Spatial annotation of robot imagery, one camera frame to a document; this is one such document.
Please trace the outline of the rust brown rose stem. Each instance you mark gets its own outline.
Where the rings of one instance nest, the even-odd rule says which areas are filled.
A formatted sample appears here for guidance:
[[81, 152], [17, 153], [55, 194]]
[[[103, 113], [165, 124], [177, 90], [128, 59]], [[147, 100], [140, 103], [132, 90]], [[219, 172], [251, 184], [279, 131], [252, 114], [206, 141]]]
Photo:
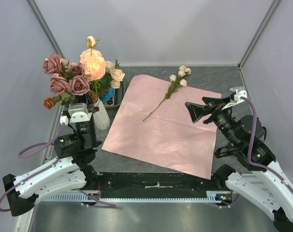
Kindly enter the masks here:
[[44, 107], [50, 110], [57, 104], [66, 106], [67, 108], [72, 103], [85, 103], [86, 105], [94, 105], [97, 100], [98, 97], [93, 91], [89, 91], [88, 93], [81, 96], [69, 93], [62, 93], [54, 97], [45, 97]]

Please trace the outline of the dark green plastic tray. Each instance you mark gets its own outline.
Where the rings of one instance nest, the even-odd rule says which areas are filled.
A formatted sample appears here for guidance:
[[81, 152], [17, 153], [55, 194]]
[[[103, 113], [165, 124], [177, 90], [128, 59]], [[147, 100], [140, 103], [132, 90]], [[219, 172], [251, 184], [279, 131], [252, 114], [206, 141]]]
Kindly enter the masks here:
[[108, 111], [108, 110], [116, 110], [116, 109], [119, 108], [119, 106], [120, 106], [120, 104], [121, 104], [121, 102], [122, 102], [122, 100], [123, 100], [123, 97], [124, 97], [125, 91], [126, 91], [124, 83], [121, 82], [121, 84], [120, 84], [120, 88], [115, 89], [115, 90], [117, 91], [117, 103], [116, 103], [116, 105], [114, 105], [114, 106], [106, 106], [106, 105], [103, 103], [107, 111]]

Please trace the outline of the blue rimmed black bowl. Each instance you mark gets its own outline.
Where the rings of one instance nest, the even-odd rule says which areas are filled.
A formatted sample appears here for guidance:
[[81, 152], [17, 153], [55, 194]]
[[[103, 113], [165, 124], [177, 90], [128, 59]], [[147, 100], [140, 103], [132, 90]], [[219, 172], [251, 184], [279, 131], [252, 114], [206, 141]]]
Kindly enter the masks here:
[[113, 98], [114, 94], [115, 94], [115, 89], [114, 88], [109, 88], [108, 92], [105, 95], [103, 95], [102, 97], [100, 97], [100, 100], [103, 103], [106, 103], [106, 102], [110, 101]]

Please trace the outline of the aluminium frame post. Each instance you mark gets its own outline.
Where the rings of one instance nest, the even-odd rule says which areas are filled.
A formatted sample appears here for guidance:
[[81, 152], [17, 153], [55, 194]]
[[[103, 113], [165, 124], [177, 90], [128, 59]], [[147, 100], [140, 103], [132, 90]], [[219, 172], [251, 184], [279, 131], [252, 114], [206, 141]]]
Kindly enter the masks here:
[[42, 12], [40, 11], [36, 1], [35, 0], [25, 0], [25, 2], [27, 3], [29, 8], [31, 9], [33, 15], [35, 16], [37, 22], [39, 23], [42, 31], [44, 32], [44, 34], [45, 34], [46, 38], [48, 39], [50, 45], [52, 46], [53, 50], [57, 54], [64, 57], [64, 54], [61, 51], [61, 48], [60, 48], [59, 44], [57, 43], [57, 41], [56, 41], [50, 27], [48, 26]]
[[267, 9], [267, 12], [265, 13], [262, 21], [260, 22], [253, 38], [251, 39], [247, 49], [245, 50], [239, 64], [238, 64], [238, 69], [241, 71], [242, 68], [244, 67], [246, 61], [248, 60], [249, 56], [251, 55], [253, 49], [255, 48], [258, 40], [260, 39], [260, 37], [262, 36], [263, 32], [265, 31], [265, 29], [267, 28], [267, 25], [269, 23], [269, 21], [271, 20], [271, 18], [273, 17], [276, 9], [278, 8], [278, 6], [280, 5], [280, 3], [282, 2], [282, 0], [272, 0], [270, 6]]

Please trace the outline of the purple pink wrapping paper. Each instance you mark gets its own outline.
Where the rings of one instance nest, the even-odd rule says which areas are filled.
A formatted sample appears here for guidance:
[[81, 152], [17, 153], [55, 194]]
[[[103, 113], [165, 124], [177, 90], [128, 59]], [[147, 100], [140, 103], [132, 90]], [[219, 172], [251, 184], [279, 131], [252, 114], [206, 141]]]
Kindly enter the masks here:
[[217, 128], [193, 123], [186, 102], [220, 94], [181, 87], [164, 100], [169, 82], [149, 75], [134, 76], [113, 120], [102, 149], [193, 176], [209, 179]]

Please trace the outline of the mauve rose flower stem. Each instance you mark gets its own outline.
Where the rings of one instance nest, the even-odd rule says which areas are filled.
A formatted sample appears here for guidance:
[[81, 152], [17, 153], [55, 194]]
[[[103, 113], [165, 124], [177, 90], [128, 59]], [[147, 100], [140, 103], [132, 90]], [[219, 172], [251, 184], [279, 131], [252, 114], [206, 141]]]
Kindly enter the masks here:
[[84, 77], [81, 63], [69, 64], [59, 54], [51, 54], [43, 62], [44, 73], [51, 76], [49, 90], [55, 96], [62, 93], [84, 95], [90, 91], [90, 84]]

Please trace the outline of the white ribbed vase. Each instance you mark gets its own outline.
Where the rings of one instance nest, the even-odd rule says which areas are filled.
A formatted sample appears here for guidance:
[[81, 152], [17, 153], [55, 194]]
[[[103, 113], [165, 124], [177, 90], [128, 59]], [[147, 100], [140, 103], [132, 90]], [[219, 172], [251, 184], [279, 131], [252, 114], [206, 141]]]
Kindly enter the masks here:
[[98, 110], [93, 114], [96, 127], [100, 130], [108, 129], [110, 126], [110, 118], [103, 102], [97, 100], [94, 106], [98, 107]]

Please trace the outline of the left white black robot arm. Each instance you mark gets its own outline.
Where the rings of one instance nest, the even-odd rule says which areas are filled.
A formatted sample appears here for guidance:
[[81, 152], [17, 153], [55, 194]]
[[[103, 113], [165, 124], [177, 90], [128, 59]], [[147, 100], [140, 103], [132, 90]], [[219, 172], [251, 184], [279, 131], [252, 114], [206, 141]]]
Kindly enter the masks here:
[[87, 93], [75, 97], [60, 117], [61, 128], [74, 124], [73, 133], [56, 136], [47, 143], [39, 143], [41, 149], [54, 146], [56, 157], [25, 174], [3, 177], [5, 189], [2, 199], [9, 203], [13, 217], [30, 211], [42, 200], [72, 189], [93, 190], [98, 179], [90, 162], [95, 159], [100, 142], [96, 138], [93, 114], [98, 111]]

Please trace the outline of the pink peony bud stem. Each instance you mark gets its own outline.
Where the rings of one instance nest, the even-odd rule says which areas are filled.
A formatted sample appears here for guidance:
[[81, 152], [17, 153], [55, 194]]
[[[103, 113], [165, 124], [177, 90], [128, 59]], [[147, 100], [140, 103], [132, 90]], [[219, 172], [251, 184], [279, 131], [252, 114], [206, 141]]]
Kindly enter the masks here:
[[88, 80], [91, 91], [99, 98], [107, 93], [110, 77], [106, 72], [106, 61], [103, 55], [95, 49], [97, 43], [98, 40], [93, 36], [87, 37], [88, 49], [80, 55], [80, 63], [84, 66], [84, 77]]

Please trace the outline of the white small rose stem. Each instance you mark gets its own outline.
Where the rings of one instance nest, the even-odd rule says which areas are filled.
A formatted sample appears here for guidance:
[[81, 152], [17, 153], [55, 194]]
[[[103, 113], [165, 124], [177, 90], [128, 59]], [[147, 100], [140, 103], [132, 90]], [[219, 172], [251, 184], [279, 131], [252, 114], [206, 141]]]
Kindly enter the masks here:
[[181, 65], [178, 69], [177, 75], [172, 74], [169, 76], [171, 84], [168, 87], [165, 96], [158, 104], [158, 106], [153, 111], [151, 111], [145, 119], [143, 119], [143, 122], [146, 121], [163, 104], [165, 100], [170, 99], [172, 94], [176, 93], [179, 88], [187, 86], [187, 81], [185, 80], [185, 77], [188, 75], [191, 75], [191, 69], [187, 66]]

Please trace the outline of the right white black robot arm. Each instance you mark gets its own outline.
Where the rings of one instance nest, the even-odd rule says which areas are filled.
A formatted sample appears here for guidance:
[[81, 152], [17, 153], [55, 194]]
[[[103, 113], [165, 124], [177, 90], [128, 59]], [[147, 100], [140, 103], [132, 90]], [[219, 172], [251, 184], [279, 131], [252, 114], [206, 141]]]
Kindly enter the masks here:
[[269, 192], [248, 182], [228, 165], [224, 167], [227, 174], [213, 178], [214, 187], [237, 192], [268, 215], [279, 232], [293, 232], [293, 184], [261, 140], [266, 129], [261, 126], [253, 103], [241, 94], [224, 99], [203, 97], [203, 102], [204, 105], [185, 103], [192, 122], [208, 116], [203, 123], [213, 122], [229, 142], [224, 155], [235, 156]]

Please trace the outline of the beige square board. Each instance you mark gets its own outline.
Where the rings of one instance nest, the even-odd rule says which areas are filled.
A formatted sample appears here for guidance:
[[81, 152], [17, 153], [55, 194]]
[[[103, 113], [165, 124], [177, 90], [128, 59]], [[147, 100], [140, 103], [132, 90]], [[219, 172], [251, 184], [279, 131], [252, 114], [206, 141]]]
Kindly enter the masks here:
[[117, 91], [115, 90], [115, 94], [114, 94], [113, 98], [104, 104], [106, 106], [114, 106], [114, 105], [116, 105], [116, 103], [117, 103]]

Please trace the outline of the right aluminium frame post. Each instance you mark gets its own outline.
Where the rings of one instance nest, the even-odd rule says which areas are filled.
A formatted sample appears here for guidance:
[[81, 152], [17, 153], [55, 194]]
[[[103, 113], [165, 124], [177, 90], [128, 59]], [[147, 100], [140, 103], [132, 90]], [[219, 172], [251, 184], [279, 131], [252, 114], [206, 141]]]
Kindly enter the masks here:
[[260, 37], [262, 36], [263, 32], [265, 31], [265, 29], [267, 28], [267, 25], [269, 23], [269, 21], [271, 20], [271, 18], [273, 17], [276, 9], [278, 8], [278, 6], [280, 5], [280, 3], [282, 2], [282, 0], [272, 0], [270, 6], [267, 9], [267, 12], [265, 13], [262, 21], [260, 22], [253, 38], [251, 39], [247, 49], [245, 50], [239, 64], [238, 64], [238, 69], [241, 71], [242, 68], [244, 67], [246, 61], [248, 60], [249, 56], [251, 55], [253, 49], [255, 48], [258, 40], [260, 39]]

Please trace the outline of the cream rose flower stem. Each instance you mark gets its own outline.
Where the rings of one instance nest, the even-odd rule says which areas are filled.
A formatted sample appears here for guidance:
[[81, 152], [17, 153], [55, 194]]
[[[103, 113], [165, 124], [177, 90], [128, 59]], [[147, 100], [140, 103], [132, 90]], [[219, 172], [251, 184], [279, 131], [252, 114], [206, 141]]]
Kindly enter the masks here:
[[119, 67], [120, 64], [117, 59], [115, 62], [106, 61], [105, 72], [110, 78], [110, 86], [113, 89], [120, 88], [120, 84], [125, 77], [125, 73]]

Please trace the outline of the left aluminium frame post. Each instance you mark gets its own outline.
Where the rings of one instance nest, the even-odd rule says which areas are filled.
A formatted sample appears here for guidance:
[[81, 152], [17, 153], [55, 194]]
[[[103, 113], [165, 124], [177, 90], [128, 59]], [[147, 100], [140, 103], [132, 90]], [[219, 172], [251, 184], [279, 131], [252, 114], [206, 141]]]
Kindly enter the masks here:
[[59, 44], [57, 43], [57, 41], [56, 41], [50, 27], [48, 26], [42, 12], [40, 11], [36, 1], [35, 0], [25, 0], [25, 2], [27, 3], [29, 8], [31, 9], [33, 15], [35, 16], [37, 22], [39, 23], [42, 31], [44, 32], [44, 34], [45, 34], [46, 38], [48, 39], [50, 45], [52, 46], [53, 50], [57, 54], [64, 57], [64, 54], [61, 51], [61, 48], [60, 48]]

